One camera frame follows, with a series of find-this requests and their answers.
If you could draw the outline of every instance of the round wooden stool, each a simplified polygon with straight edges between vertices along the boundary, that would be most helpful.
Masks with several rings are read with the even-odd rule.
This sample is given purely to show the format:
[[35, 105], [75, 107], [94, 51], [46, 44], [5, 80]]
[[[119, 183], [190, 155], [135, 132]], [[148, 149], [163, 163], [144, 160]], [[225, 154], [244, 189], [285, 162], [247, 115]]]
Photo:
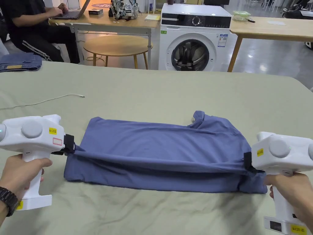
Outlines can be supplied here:
[[109, 56], [134, 56], [135, 69], [138, 69], [137, 55], [143, 54], [146, 69], [148, 69], [146, 52], [148, 51], [148, 39], [138, 36], [112, 35], [88, 40], [84, 49], [92, 54], [93, 66], [96, 66], [97, 55], [105, 56], [105, 66], [108, 66]]

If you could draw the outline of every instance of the patterned backpack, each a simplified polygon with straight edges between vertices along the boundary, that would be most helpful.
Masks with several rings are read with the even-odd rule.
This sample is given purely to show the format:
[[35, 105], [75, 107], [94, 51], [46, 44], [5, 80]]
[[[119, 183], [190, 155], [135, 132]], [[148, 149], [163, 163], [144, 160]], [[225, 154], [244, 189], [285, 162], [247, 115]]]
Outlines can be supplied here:
[[136, 0], [111, 0], [111, 11], [117, 20], [136, 19], [139, 13], [139, 5]]

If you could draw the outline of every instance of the yellow label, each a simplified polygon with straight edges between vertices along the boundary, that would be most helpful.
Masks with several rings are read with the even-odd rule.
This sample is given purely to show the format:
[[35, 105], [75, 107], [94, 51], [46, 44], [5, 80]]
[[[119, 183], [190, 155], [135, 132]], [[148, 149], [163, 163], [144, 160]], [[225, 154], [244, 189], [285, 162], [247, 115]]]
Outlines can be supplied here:
[[23, 209], [23, 201], [20, 201], [19, 205], [17, 206], [16, 210]]
[[291, 224], [291, 232], [299, 235], [306, 235], [306, 227], [298, 224]]
[[7, 69], [21, 69], [22, 65], [8, 65]]
[[259, 149], [256, 153], [256, 155], [259, 157], [259, 156], [262, 156], [264, 154], [264, 149]]
[[55, 128], [49, 128], [49, 134], [51, 135], [56, 135], [57, 134], [57, 130]]

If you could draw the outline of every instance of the blue t-shirt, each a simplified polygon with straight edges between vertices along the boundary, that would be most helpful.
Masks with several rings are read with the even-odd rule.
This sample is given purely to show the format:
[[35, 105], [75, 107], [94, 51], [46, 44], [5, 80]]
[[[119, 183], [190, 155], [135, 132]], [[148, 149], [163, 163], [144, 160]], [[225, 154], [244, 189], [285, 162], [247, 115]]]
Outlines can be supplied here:
[[266, 193], [264, 173], [244, 168], [251, 148], [224, 118], [202, 111], [189, 126], [90, 120], [64, 178], [161, 191]]

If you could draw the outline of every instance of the white handheld gripper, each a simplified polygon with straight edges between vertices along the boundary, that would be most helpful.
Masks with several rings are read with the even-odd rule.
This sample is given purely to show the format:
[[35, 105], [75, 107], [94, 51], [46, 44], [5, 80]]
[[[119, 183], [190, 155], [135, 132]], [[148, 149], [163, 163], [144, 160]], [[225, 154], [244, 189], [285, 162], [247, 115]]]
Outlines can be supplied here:
[[[23, 153], [23, 160], [49, 158], [52, 152], [62, 155], [66, 148], [64, 139], [68, 136], [59, 125], [59, 115], [30, 116], [7, 119], [0, 124], [0, 148]], [[39, 195], [41, 171], [30, 182], [30, 187], [17, 210], [30, 210], [52, 204], [52, 195]]]
[[[313, 169], [313, 140], [302, 137], [277, 135], [270, 132], [257, 134], [258, 142], [252, 146], [252, 166], [266, 174], [292, 176], [294, 172]], [[267, 229], [286, 235], [311, 234], [295, 215], [293, 207], [273, 187], [276, 217], [264, 217]]]

